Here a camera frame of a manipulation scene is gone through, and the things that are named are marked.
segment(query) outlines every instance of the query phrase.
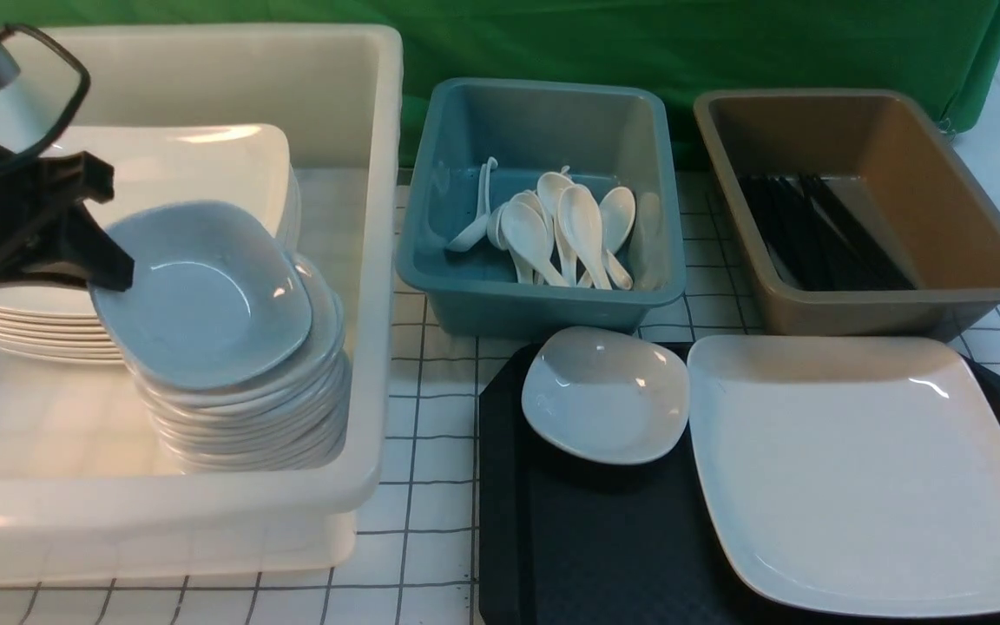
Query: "teal plastic bin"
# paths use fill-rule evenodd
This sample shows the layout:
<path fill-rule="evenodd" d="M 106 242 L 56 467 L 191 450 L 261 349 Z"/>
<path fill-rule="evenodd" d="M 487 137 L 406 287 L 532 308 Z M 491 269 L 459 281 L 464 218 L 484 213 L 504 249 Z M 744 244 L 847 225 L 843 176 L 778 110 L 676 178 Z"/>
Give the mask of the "teal plastic bin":
<path fill-rule="evenodd" d="M 635 191 L 635 229 L 616 255 L 635 289 L 517 284 L 511 257 L 487 239 L 468 253 L 445 252 L 476 217 L 477 177 L 489 157 L 499 161 L 493 207 L 563 166 L 596 199 L 616 185 Z M 427 293 L 452 335 L 543 340 L 570 326 L 634 332 L 651 308 L 686 289 L 662 102 L 647 91 L 592 84 L 468 78 L 439 84 L 411 181 L 397 270 Z"/>

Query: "green cloth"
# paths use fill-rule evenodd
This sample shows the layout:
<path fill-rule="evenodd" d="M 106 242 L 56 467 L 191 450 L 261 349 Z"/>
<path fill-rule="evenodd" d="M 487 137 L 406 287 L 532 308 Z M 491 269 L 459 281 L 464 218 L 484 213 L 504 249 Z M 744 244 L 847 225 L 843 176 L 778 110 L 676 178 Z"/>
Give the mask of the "green cloth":
<path fill-rule="evenodd" d="M 390 24 L 404 37 L 405 165 L 431 89 L 453 76 L 649 89 L 685 168 L 706 162 L 691 110 L 702 91 L 896 89 L 961 131 L 1000 56 L 1000 0 L 0 0 L 5 20 Z"/>

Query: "black plastic tray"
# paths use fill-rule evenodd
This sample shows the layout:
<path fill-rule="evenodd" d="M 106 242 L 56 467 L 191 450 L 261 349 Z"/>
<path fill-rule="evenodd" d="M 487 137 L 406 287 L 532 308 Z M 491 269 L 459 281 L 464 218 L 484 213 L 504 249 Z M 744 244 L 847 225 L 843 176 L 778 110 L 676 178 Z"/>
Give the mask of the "black plastic tray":
<path fill-rule="evenodd" d="M 690 345 L 667 347 L 684 359 Z M 688 431 L 669 455 L 639 467 L 584 462 L 543 442 L 520 408 L 538 349 L 517 352 L 480 397 L 488 625 L 899 622 L 806 612 L 748 589 L 715 537 Z M 1000 423 L 1000 376 L 969 364 Z"/>

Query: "white bowl stack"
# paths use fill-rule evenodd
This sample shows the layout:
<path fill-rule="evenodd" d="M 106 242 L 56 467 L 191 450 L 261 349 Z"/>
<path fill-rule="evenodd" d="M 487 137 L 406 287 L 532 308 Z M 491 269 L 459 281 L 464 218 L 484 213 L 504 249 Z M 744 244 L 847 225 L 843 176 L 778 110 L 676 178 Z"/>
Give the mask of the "white bowl stack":
<path fill-rule="evenodd" d="M 115 166 L 114 200 L 88 203 L 104 228 L 155 206 L 217 199 L 249 211 L 285 249 L 298 245 L 299 183 L 288 140 L 275 127 L 72 127 L 48 155 L 81 150 Z M 0 289 L 0 351 L 64 364 L 122 363 L 88 294 L 53 287 Z"/>
<path fill-rule="evenodd" d="M 125 293 L 92 289 L 160 444 L 186 472 L 300 470 L 345 442 L 342 304 L 318 268 L 219 202 L 110 228 L 138 261 Z"/>

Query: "square white plate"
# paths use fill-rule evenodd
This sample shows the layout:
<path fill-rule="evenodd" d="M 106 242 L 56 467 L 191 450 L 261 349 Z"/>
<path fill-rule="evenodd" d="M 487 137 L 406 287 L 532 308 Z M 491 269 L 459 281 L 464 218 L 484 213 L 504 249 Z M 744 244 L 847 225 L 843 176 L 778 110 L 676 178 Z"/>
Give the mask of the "square white plate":
<path fill-rule="evenodd" d="M 690 428 L 735 573 L 821 612 L 1000 612 L 1000 426 L 947 345 L 714 336 Z"/>

